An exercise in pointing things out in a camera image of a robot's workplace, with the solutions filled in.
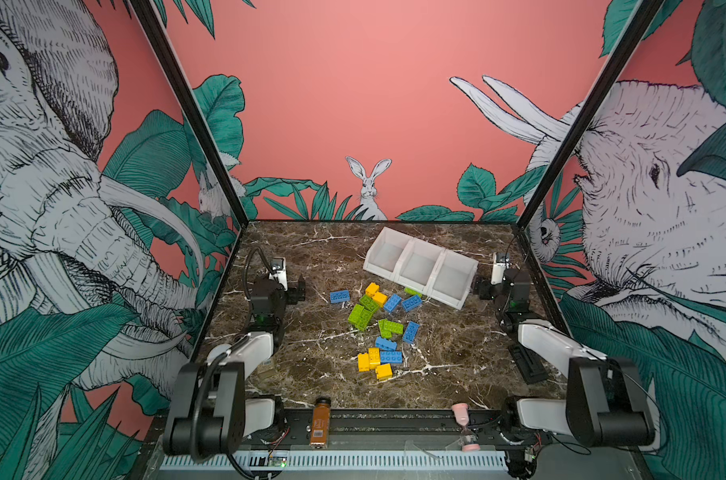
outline yellow building block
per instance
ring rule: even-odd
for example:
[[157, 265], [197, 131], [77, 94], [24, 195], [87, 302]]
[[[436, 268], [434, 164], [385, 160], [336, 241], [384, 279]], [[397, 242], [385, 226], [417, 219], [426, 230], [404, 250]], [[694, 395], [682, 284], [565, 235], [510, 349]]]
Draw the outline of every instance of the yellow building block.
[[365, 288], [365, 294], [371, 298], [374, 298], [374, 293], [377, 293], [378, 291], [379, 285], [374, 282], [369, 283], [368, 286]]
[[379, 357], [379, 349], [377, 349], [377, 348], [368, 349], [369, 370], [378, 366], [380, 363], [381, 363], [381, 358]]
[[386, 380], [392, 378], [392, 367], [389, 363], [376, 367], [377, 380]]
[[361, 353], [358, 355], [358, 371], [367, 372], [371, 370], [371, 365], [368, 363], [368, 353]]
[[374, 293], [374, 296], [372, 298], [374, 299], [374, 302], [379, 305], [380, 308], [385, 306], [385, 303], [387, 302], [387, 295], [382, 292]]

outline elephant ear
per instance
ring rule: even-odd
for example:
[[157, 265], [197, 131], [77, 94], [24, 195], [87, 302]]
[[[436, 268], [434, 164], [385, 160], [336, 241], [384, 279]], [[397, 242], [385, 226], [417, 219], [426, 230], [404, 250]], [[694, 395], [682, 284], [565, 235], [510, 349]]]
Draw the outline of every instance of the elephant ear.
[[96, 160], [110, 131], [118, 70], [82, 0], [0, 0], [0, 29], [22, 53], [70, 139]]

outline brown marble surface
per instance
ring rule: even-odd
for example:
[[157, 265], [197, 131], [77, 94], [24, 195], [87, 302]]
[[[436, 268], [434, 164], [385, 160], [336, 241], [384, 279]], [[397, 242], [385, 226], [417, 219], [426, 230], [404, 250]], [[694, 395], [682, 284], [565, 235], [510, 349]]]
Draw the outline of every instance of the brown marble surface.
[[[478, 274], [484, 276], [491, 275], [493, 252], [503, 252], [513, 240], [511, 228], [503, 225], [387, 226], [477, 259]], [[351, 308], [370, 282], [378, 283], [385, 294], [406, 298], [402, 286], [363, 270], [366, 252], [381, 228], [371, 223], [249, 225], [199, 360], [243, 329], [248, 306], [240, 282], [242, 265], [251, 247], [259, 245], [268, 258], [286, 258], [289, 286], [304, 275], [307, 300], [289, 306], [285, 339], [273, 356], [277, 373], [269, 378], [254, 373], [249, 392], [281, 395], [289, 408], [311, 406], [318, 396], [329, 396], [334, 408], [448, 408], [456, 402], [501, 408], [509, 395], [562, 398], [565, 379], [554, 373], [545, 382], [525, 384], [507, 351], [512, 341], [497, 326], [492, 305], [471, 294], [462, 310], [435, 300], [408, 313], [401, 308], [390, 315], [380, 310], [374, 320], [413, 321], [421, 328], [414, 346], [393, 337], [405, 364], [393, 366], [392, 379], [378, 382], [373, 371], [359, 372], [357, 355], [374, 346], [378, 327], [371, 322], [367, 331], [355, 330], [347, 323]], [[513, 265], [525, 268], [517, 243], [510, 253]], [[330, 304], [329, 292], [337, 290], [349, 290], [353, 303]], [[537, 293], [531, 295], [531, 310], [544, 315]]]

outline mural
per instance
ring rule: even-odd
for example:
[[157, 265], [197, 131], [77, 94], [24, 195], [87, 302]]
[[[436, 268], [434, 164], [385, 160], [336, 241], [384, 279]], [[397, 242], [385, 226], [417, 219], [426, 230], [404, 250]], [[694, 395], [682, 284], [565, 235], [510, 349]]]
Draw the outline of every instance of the mural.
[[[239, 229], [228, 206], [198, 210], [185, 187], [210, 168], [186, 122], [145, 110], [103, 152], [130, 114], [114, 108], [127, 85], [89, 8], [102, 7], [0, 2], [0, 478], [128, 473]], [[126, 14], [110, 26], [144, 40]]]
[[[616, 41], [612, 22], [633, 5], [609, 5], [606, 45]], [[618, 82], [529, 235], [575, 338], [638, 364], [658, 403], [649, 403], [656, 442], [641, 448], [656, 478], [719, 480], [726, 478], [726, 1], [667, 1], [659, 15], [646, 37], [673, 18], [676, 29], [659, 33], [674, 39], [670, 45], [694, 24], [690, 52], [675, 68], [692, 70], [700, 84]], [[679, 57], [651, 52], [642, 45], [623, 76], [686, 75], [656, 74], [656, 65]], [[563, 197], [571, 181], [576, 188]], [[583, 219], [578, 228], [564, 222], [569, 216]]]
[[[554, 7], [542, 0], [530, 0], [532, 5], [528, 7], [482, 0], [462, 0], [452, 6], [433, 0], [428, 5], [424, 0], [398, 4], [299, 0], [279, 7], [259, 2], [211, 5], [203, 0], [195, 2], [195, 8], [190, 6], [199, 23], [185, 14], [181, 2], [175, 3], [177, 8], [167, 12], [164, 1], [155, 0], [191, 83], [203, 85], [219, 72], [227, 72], [227, 78], [235, 74], [244, 82], [248, 108], [239, 87], [238, 94], [228, 98], [198, 96], [198, 100], [203, 110], [211, 102], [221, 105], [221, 117], [206, 118], [249, 218], [499, 223], [512, 223], [523, 211], [554, 151], [550, 150], [557, 149], [576, 115], [576, 109], [568, 109], [586, 97], [602, 66], [599, 25], [609, 4], [605, 0], [597, 2], [602, 6], [593, 5], [595, 2], [587, 6], [585, 2], [560, 5], [559, 17], [565, 8], [569, 12], [566, 17], [573, 21], [573, 28], [564, 28], [551, 22], [547, 12]], [[319, 8], [323, 15], [316, 14]], [[552, 70], [568, 71], [562, 76], [568, 80], [553, 87], [558, 95], [574, 99], [569, 106], [558, 102], [558, 108], [565, 112], [559, 115], [560, 120], [536, 107], [528, 108], [527, 99], [495, 78], [483, 80], [521, 118], [496, 106], [469, 82], [452, 77], [460, 72], [476, 72], [478, 59], [485, 53], [473, 50], [472, 55], [457, 54], [455, 49], [428, 46], [437, 40], [435, 29], [427, 25], [438, 18], [445, 25], [439, 36], [447, 35], [440, 37], [442, 44], [452, 44], [452, 35], [457, 42], [492, 42], [488, 24], [473, 25], [478, 15], [482, 16], [479, 12], [486, 9], [500, 20], [504, 15], [520, 14], [521, 9], [535, 11], [531, 21], [539, 22], [541, 31], [557, 30], [560, 40], [548, 42], [569, 44], [568, 54], [564, 54], [565, 50], [552, 53], [563, 62]], [[423, 18], [414, 18], [414, 11], [421, 12]], [[295, 21], [284, 23], [288, 17]], [[226, 22], [228, 28], [217, 31], [215, 36], [215, 22]], [[351, 29], [335, 31], [339, 24], [346, 23]], [[303, 24], [312, 25], [313, 33], [302, 30]], [[393, 24], [411, 32], [409, 38], [421, 44], [410, 46], [409, 55], [415, 60], [406, 67], [395, 53], [402, 44], [402, 35]], [[304, 42], [307, 45], [301, 56], [305, 60], [297, 64], [292, 60], [296, 56], [289, 52], [293, 45]], [[247, 48], [246, 43], [259, 48]], [[521, 52], [516, 48], [525, 46], [511, 45], [512, 51], [504, 58], [512, 72], [520, 71], [517, 58]], [[430, 52], [427, 57], [419, 54], [423, 49]], [[368, 61], [372, 52], [379, 62]], [[272, 61], [264, 62], [265, 57]], [[362, 65], [369, 64], [373, 69], [363, 70]], [[357, 73], [348, 75], [347, 71]], [[405, 100], [408, 93], [391, 93], [394, 84], [387, 78], [403, 72], [409, 75], [407, 82], [419, 89], [418, 102], [424, 106]], [[304, 78], [313, 78], [315, 83], [305, 82]], [[497, 116], [498, 122], [504, 124], [500, 124], [502, 131], [530, 143], [536, 149], [534, 159], [527, 163], [530, 151], [526, 153], [525, 148], [487, 129], [460, 92], [476, 102], [487, 117], [491, 115], [488, 118], [492, 121]], [[377, 110], [376, 115], [366, 113], [367, 103]], [[441, 111], [448, 111], [449, 116], [441, 117], [437, 113]], [[233, 136], [234, 129], [241, 135], [239, 140], [243, 139], [240, 119], [244, 119], [249, 137], [245, 149], [224, 148], [222, 137]], [[422, 119], [430, 123], [422, 126]], [[514, 151], [501, 146], [504, 142]], [[376, 163], [381, 158], [387, 160]], [[348, 166], [363, 182], [362, 188], [349, 178]], [[373, 168], [370, 177], [367, 168]], [[380, 176], [385, 168], [387, 175]], [[226, 202], [205, 192], [209, 186], [215, 187], [213, 175], [196, 173], [201, 208], [215, 214], [215, 206]]]

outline rabbit ear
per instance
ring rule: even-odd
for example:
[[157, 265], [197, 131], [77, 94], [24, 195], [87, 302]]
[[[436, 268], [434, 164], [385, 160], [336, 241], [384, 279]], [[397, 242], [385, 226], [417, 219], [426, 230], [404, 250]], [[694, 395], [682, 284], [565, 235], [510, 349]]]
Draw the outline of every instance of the rabbit ear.
[[365, 180], [365, 168], [363, 168], [363, 165], [359, 161], [352, 157], [347, 157], [347, 163], [350, 165], [350, 170], [352, 170], [354, 176]]
[[390, 165], [392, 165], [392, 160], [389, 158], [380, 161], [376, 167], [374, 167], [374, 171], [371, 172], [371, 178], [377, 178], [379, 175], [383, 174]]

